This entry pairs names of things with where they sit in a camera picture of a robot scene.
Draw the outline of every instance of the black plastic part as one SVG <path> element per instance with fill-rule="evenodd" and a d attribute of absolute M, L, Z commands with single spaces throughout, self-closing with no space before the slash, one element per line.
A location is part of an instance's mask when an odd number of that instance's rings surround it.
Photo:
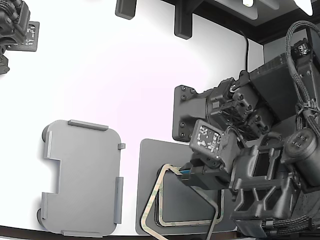
<path fill-rule="evenodd" d="M 207 119 L 207 97 L 212 89 L 197 93 L 194 88 L 180 85 L 174 89 L 172 138 L 189 142 L 198 119 Z"/>
<path fill-rule="evenodd" d="M 289 219 L 299 196 L 293 176 L 281 164 L 283 142 L 244 148 L 234 160 L 230 190 L 236 195 L 231 219 Z"/>
<path fill-rule="evenodd" d="M 36 52 L 38 49 L 40 22 L 29 21 L 24 41 L 6 46 L 8 51 Z"/>
<path fill-rule="evenodd" d="M 311 129 L 295 132 L 286 142 L 285 153 L 290 158 L 282 162 L 294 164 L 311 187 L 320 187 L 320 147 Z"/>
<path fill-rule="evenodd" d="M 29 7 L 24 1 L 17 22 L 12 21 L 4 11 L 0 11 L 0 45 L 22 43 L 25 40 L 29 20 Z"/>
<path fill-rule="evenodd" d="M 6 74 L 7 72 L 10 71 L 10 68 L 8 67 L 8 58 L 4 56 L 4 51 L 5 47 L 1 46 L 0 47 L 0 75 Z"/>
<path fill-rule="evenodd" d="M 296 114 L 298 98 L 285 53 L 252 71 L 250 82 L 277 116 L 275 123 Z"/>
<path fill-rule="evenodd" d="M 241 233 L 247 237 L 266 238 L 267 235 L 262 228 L 261 220 L 243 221 L 236 220 L 235 224 Z"/>
<path fill-rule="evenodd" d="M 131 20 L 136 15 L 137 0 L 117 0 L 115 15 L 120 18 Z"/>
<path fill-rule="evenodd" d="M 193 12 L 204 0 L 177 0 L 174 16 L 174 34 L 182 39 L 192 37 Z"/>
<path fill-rule="evenodd" d="M 227 189 L 234 159 L 240 153 L 236 134 L 227 134 L 199 119 L 189 146 L 194 154 L 181 169 L 189 170 L 179 176 L 182 183 L 204 190 Z"/>

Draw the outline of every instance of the gray plastic tray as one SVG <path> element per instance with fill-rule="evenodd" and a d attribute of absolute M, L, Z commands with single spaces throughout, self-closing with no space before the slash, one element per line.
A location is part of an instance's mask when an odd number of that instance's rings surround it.
<path fill-rule="evenodd" d="M 58 192 L 42 193 L 39 223 L 48 231 L 75 237 L 110 235 L 121 223 L 125 147 L 107 126 L 58 120 L 42 133 L 44 158 L 60 162 Z"/>
<path fill-rule="evenodd" d="M 156 182 L 158 170 L 164 164 L 181 167 L 191 159 L 192 154 L 192 150 L 185 144 L 152 139 L 144 139 L 141 142 L 135 225 L 139 235 L 147 235 L 140 226 L 140 220 Z M 219 201 L 218 191 L 212 191 L 211 195 L 216 202 Z M 153 204 L 150 210 L 146 224 L 161 235 L 202 234 L 209 229 L 208 225 L 159 226 L 155 222 L 155 205 Z M 214 232 L 233 231 L 236 228 L 229 218 L 233 207 L 231 194 L 226 190 L 224 191 L 224 216 L 215 225 Z M 181 183 L 172 172 L 168 172 L 163 180 L 162 215 L 165 222 L 211 220 L 214 209 L 192 189 Z"/>

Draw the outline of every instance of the black mount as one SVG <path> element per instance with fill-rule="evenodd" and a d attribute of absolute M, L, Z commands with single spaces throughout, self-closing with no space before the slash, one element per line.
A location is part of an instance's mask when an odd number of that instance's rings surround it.
<path fill-rule="evenodd" d="M 137 0 L 117 0 L 115 15 L 131 20 L 136 15 Z"/>
<path fill-rule="evenodd" d="M 193 13 L 204 0 L 177 0 L 175 3 L 174 34 L 182 39 L 192 37 Z M 115 15 L 131 20 L 136 14 L 137 0 L 117 0 Z"/>

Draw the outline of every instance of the wire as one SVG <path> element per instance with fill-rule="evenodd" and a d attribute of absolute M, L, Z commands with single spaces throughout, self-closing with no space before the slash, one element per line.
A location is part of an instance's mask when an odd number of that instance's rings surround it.
<path fill-rule="evenodd" d="M 289 28 L 286 34 L 285 55 L 286 55 L 289 72 L 293 79 L 294 88 L 299 100 L 296 106 L 296 129 L 301 130 L 307 123 L 308 126 L 314 131 L 316 136 L 320 139 L 320 128 L 315 121 L 315 117 L 312 114 L 310 95 L 300 75 L 298 74 L 298 71 L 295 66 L 295 62 L 291 55 L 292 36 L 296 30 L 302 27 L 303 28 L 307 27 L 309 29 L 312 29 L 320 37 L 320 29 L 315 24 L 308 21 L 295 22 L 294 24 L 291 25 L 291 27 Z"/>
<path fill-rule="evenodd" d="M 266 146 L 271 139 L 276 139 L 279 142 L 282 142 L 284 140 L 284 138 L 282 137 L 282 135 L 280 133 L 277 133 L 275 131 L 270 131 L 266 135 L 264 135 L 264 137 L 260 143 L 260 146 Z"/>
<path fill-rule="evenodd" d="M 247 36 L 244 34 L 243 31 L 239 30 L 238 31 L 242 34 L 242 36 L 245 39 L 246 42 L 246 50 L 245 50 L 245 70 L 248 72 L 248 58 L 249 58 L 249 40 Z"/>

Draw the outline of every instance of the white table surface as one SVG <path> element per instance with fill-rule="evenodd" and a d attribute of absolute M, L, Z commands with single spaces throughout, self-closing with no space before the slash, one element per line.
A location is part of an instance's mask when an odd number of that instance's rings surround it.
<path fill-rule="evenodd" d="M 115 16 L 116 0 L 27 0 L 40 22 L 37 52 L 7 51 L 0 76 L 0 226 L 44 230 L 42 192 L 57 191 L 58 162 L 43 159 L 41 133 L 55 120 L 108 125 L 126 149 L 122 224 L 113 235 L 136 235 L 140 142 L 173 142 L 174 88 L 198 93 L 244 68 L 242 36 L 194 16 L 193 37 L 174 36 L 174 7 L 138 0 L 136 16 Z M 263 64 L 250 42 L 249 70 Z"/>

